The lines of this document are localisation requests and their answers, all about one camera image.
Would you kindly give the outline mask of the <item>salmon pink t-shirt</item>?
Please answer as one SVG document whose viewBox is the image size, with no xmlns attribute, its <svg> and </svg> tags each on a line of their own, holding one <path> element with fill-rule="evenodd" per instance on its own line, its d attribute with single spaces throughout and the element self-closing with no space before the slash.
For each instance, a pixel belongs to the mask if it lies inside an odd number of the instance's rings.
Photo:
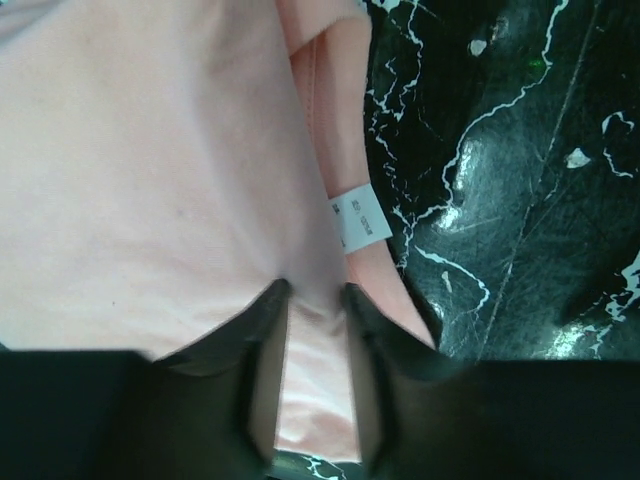
<svg viewBox="0 0 640 480">
<path fill-rule="evenodd" d="M 356 1 L 11 1 L 1 9 L 1 341 L 161 358 L 294 294 L 277 445 L 358 461 L 339 292 L 431 334 L 368 206 Z"/>
</svg>

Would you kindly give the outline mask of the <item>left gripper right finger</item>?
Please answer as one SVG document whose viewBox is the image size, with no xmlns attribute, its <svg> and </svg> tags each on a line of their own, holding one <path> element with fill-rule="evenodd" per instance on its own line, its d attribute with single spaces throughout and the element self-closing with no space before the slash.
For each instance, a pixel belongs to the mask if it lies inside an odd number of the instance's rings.
<svg viewBox="0 0 640 480">
<path fill-rule="evenodd" d="M 433 474 L 463 449 L 451 398 L 467 366 L 381 312 L 354 283 L 342 289 L 356 426 L 368 475 Z"/>
</svg>

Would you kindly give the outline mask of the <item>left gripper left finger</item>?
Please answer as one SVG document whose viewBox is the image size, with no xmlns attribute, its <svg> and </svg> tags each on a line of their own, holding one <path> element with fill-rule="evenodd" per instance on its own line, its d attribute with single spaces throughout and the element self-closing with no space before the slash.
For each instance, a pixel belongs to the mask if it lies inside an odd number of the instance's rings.
<svg viewBox="0 0 640 480">
<path fill-rule="evenodd" d="M 222 326 L 155 362 L 164 469 L 269 468 L 290 294 L 287 281 L 274 281 Z"/>
</svg>

